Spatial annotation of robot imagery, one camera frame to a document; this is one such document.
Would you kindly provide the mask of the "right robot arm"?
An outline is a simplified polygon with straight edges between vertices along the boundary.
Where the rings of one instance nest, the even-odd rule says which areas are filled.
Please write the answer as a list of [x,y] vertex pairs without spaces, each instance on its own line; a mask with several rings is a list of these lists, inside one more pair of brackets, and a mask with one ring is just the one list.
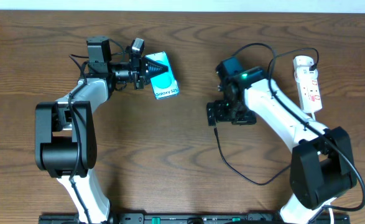
[[261,67],[243,69],[236,57],[223,60],[216,73],[223,99],[206,106],[208,124],[253,125],[260,116],[292,154],[292,196],[280,209],[285,223],[311,223],[358,183],[349,134],[327,128],[286,97]]

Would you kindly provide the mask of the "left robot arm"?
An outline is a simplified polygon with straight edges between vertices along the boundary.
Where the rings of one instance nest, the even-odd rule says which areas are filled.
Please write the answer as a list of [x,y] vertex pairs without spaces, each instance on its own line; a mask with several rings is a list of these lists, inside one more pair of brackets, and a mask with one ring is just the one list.
[[115,63],[111,43],[103,35],[87,38],[88,55],[78,66],[76,87],[35,108],[35,163],[66,188],[78,210],[75,215],[41,215],[39,223],[119,223],[94,170],[93,113],[118,90],[118,84],[132,83],[140,90],[172,69],[166,52],[144,55],[140,38],[122,47],[122,59]]

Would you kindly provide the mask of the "smartphone with teal screen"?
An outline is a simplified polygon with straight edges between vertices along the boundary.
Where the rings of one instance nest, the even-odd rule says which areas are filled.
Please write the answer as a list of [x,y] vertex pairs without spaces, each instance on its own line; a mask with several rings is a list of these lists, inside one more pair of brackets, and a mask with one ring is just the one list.
[[146,58],[167,66],[168,71],[150,79],[154,96],[157,100],[162,100],[179,94],[178,83],[173,75],[169,58],[166,52],[159,52],[146,55]]

